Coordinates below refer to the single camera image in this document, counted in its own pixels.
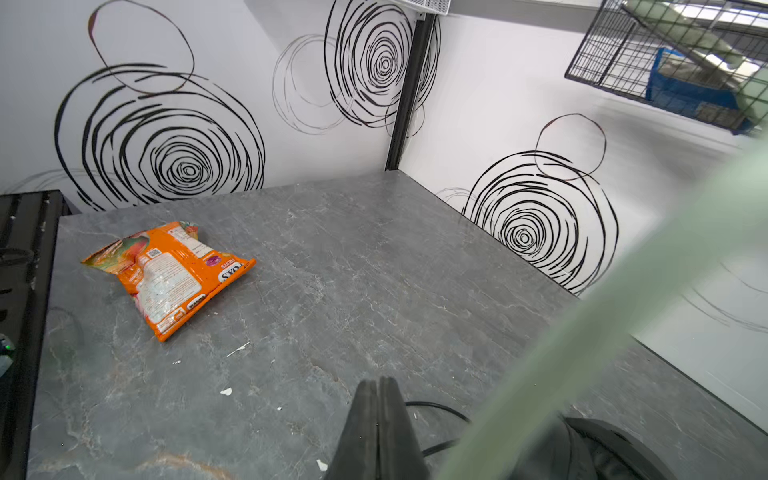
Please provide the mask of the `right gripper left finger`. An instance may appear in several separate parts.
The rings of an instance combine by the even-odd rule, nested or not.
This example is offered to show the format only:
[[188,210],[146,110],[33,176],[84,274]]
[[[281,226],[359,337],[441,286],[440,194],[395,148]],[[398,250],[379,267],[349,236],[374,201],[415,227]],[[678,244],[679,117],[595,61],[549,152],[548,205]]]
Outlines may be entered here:
[[377,475],[378,394],[374,380],[361,381],[355,391],[325,480],[373,480]]

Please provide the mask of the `mint green headphones with cable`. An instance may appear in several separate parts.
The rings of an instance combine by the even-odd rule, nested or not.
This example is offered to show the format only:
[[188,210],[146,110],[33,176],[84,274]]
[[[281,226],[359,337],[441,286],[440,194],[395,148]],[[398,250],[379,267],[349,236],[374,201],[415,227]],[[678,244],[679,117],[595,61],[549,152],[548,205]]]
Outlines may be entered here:
[[462,435],[441,479],[502,479],[678,293],[767,240],[767,140],[727,161],[545,332]]

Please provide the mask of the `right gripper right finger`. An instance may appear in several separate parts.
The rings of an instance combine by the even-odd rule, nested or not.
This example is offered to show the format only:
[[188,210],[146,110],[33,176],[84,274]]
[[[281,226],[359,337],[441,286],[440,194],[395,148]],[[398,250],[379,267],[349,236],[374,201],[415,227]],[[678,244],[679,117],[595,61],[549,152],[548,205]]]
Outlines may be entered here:
[[379,379],[379,478],[423,480],[429,469],[393,377]]

